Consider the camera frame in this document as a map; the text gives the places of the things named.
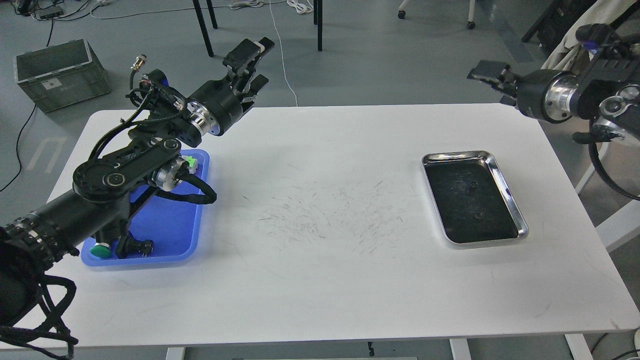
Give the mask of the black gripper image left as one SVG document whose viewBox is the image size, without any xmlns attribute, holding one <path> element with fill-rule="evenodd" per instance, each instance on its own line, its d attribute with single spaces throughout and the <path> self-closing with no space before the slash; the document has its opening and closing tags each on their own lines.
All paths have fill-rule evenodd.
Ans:
<svg viewBox="0 0 640 360">
<path fill-rule="evenodd" d="M 256 66 L 275 47 L 274 41 L 245 38 L 222 59 L 227 78 L 254 75 Z M 208 80 L 187 98 L 187 120 L 201 136 L 222 136 L 255 105 L 259 91 L 269 79 L 258 74 L 247 79 L 242 92 L 235 92 L 226 80 Z"/>
</svg>

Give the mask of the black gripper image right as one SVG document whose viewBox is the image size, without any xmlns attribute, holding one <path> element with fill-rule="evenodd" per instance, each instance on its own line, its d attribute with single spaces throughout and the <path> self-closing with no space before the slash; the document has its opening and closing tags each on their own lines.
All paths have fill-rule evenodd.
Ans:
<svg viewBox="0 0 640 360">
<path fill-rule="evenodd" d="M 520 77 L 508 63 L 480 60 L 467 79 L 501 92 L 499 103 L 516 107 L 524 116 L 554 125 L 573 116 L 570 100 L 576 92 L 576 76 L 569 71 L 539 69 Z"/>
</svg>

